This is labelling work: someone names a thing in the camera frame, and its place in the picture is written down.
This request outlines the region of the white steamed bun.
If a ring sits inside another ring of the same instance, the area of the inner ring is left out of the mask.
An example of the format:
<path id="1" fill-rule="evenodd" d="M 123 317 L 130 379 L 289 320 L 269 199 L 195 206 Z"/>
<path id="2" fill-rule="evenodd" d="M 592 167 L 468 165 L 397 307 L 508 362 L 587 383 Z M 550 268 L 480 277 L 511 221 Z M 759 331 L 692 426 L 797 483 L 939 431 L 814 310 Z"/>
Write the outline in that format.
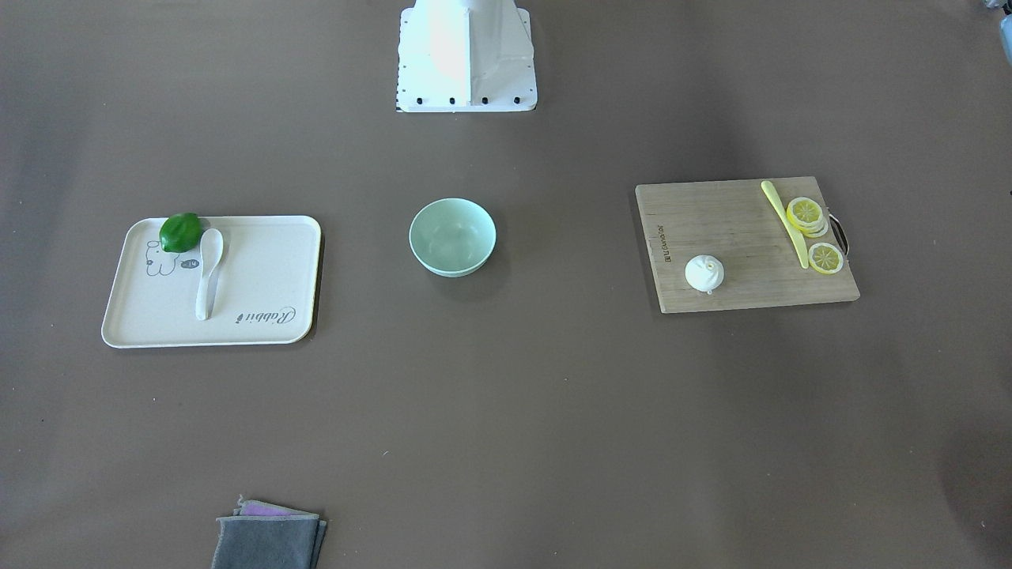
<path id="1" fill-rule="evenodd" d="M 691 288 L 711 295 L 724 282 L 724 266 L 715 256 L 697 255 L 686 263 L 684 277 Z"/>

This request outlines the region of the white ceramic spoon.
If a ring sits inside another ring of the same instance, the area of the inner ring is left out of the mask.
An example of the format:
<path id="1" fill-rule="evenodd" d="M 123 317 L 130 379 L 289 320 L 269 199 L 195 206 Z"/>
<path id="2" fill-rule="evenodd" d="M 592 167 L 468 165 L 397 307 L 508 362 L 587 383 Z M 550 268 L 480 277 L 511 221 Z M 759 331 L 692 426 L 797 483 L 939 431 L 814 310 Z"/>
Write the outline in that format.
<path id="1" fill-rule="evenodd" d="M 224 237 L 220 230 L 205 230 L 199 242 L 200 278 L 196 292 L 194 314 L 197 320 L 206 321 L 210 316 L 210 281 L 223 259 Z"/>

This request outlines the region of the mint green bowl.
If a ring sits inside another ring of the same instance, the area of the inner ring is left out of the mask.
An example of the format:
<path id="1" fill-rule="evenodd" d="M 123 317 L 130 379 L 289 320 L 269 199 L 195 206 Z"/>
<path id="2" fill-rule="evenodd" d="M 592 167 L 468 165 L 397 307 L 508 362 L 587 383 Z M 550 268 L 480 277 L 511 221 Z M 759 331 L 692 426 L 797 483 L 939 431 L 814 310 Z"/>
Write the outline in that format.
<path id="1" fill-rule="evenodd" d="M 442 198 L 416 213 L 410 249 L 421 266 L 442 277 L 476 273 L 489 260 L 498 231 L 490 213 L 465 198 Z"/>

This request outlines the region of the wooden cutting board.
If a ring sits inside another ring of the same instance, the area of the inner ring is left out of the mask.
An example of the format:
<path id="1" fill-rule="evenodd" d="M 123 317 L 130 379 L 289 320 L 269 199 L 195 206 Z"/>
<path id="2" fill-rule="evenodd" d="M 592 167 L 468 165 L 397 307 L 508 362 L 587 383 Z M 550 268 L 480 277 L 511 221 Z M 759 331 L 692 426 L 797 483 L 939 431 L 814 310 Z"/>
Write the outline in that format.
<path id="1" fill-rule="evenodd" d="M 758 178 L 640 184 L 635 195 L 664 314 L 853 302 L 860 296 L 849 266 L 832 275 L 803 269 Z M 699 255 L 723 264 L 724 280 L 712 294 L 685 278 L 687 263 Z"/>

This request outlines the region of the yellow plastic knife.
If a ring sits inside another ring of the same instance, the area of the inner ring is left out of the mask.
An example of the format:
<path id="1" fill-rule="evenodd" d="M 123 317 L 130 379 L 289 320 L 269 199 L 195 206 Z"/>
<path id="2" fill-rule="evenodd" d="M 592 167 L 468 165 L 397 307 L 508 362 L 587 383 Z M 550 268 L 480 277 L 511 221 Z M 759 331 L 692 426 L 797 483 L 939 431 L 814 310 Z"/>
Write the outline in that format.
<path id="1" fill-rule="evenodd" d="M 798 256 L 802 269 L 809 269 L 810 260 L 809 253 L 807 253 L 805 237 L 803 237 L 799 228 L 796 228 L 791 222 L 789 222 L 787 217 L 787 208 L 785 208 L 784 202 L 782 202 L 780 192 L 777 191 L 775 185 L 769 180 L 761 181 L 761 189 L 763 194 L 765 194 L 767 201 L 774 208 L 776 215 L 780 218 L 782 227 L 784 227 L 792 246 L 794 246 L 795 254 Z"/>

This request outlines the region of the stacked lemon slices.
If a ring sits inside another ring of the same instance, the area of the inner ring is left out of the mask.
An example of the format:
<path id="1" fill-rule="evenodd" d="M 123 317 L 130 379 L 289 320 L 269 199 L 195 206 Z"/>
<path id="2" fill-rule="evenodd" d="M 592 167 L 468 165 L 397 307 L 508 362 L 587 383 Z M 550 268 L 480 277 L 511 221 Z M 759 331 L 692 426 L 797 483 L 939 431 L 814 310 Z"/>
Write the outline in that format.
<path id="1" fill-rule="evenodd" d="M 807 239 L 825 236 L 829 223 L 824 210 L 812 198 L 798 197 L 787 204 L 787 220 Z"/>

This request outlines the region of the green lime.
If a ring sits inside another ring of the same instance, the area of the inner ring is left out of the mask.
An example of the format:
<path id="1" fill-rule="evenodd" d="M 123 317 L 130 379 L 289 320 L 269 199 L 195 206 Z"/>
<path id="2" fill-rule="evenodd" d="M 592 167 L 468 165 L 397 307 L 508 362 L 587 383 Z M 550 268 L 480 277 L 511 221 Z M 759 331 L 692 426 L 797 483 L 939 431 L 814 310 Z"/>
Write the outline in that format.
<path id="1" fill-rule="evenodd" d="M 159 231 L 161 249 L 181 254 L 198 247 L 205 227 L 196 213 L 177 213 L 167 217 Z"/>

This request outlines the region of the grey folded cloth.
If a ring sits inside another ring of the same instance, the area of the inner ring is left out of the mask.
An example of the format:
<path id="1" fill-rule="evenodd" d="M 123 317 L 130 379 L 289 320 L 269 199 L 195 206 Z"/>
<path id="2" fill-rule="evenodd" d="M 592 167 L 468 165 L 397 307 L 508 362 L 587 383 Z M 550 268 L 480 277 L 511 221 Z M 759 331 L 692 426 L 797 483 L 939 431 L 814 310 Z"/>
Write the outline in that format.
<path id="1" fill-rule="evenodd" d="M 213 568 L 315 568 L 328 526 L 319 514 L 243 496 L 217 521 Z"/>

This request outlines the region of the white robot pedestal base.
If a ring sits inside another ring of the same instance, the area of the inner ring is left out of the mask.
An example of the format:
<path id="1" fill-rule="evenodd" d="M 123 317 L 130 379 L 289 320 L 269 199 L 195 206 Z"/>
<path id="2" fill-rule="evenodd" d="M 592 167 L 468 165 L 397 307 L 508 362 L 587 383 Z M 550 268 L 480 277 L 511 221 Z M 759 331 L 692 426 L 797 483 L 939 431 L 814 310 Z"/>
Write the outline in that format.
<path id="1" fill-rule="evenodd" d="M 513 1 L 416 1 L 400 13 L 395 110 L 532 111 L 531 15 Z"/>

